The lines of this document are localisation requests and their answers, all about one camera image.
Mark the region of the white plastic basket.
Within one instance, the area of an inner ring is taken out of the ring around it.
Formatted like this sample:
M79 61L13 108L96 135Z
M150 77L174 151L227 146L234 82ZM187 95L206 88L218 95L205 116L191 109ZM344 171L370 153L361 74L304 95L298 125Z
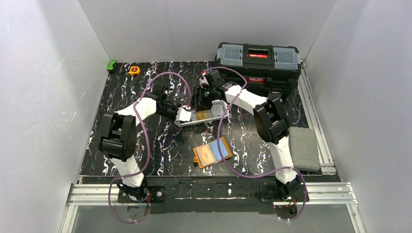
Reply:
M223 100L213 100L209 110L190 109L189 111L188 107L179 107L175 124L179 127L185 127L220 120L222 117L228 117L229 112L224 115L227 108L228 104Z

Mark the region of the orange leather card holder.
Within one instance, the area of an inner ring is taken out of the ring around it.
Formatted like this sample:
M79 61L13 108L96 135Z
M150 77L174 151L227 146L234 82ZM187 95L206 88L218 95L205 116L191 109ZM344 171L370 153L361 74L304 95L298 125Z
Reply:
M193 152L194 165L201 169L220 163L223 159L227 160L232 157L232 152L224 137L220 137L210 143L195 147Z

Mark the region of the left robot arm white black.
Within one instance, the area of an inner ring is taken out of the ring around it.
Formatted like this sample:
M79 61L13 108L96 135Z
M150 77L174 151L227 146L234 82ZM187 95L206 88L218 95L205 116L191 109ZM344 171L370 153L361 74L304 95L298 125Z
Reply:
M107 112L101 122L98 149L115 165L121 175L122 184L138 188L144 175L134 157L137 144L139 119L157 114L170 120L177 120L180 104L168 100L170 88L155 85L151 93L141 100L117 112Z

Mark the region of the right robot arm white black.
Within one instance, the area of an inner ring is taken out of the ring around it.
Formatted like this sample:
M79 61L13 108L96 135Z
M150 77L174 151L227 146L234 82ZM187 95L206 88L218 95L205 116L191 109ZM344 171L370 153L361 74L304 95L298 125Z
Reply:
M260 191L263 199L287 199L301 185L289 148L290 122L279 98L267 98L246 90L245 85L226 81L217 67L202 72L200 85L193 89L191 106L195 110L211 108L214 100L223 100L253 115L259 137L266 142L274 162L276 184Z

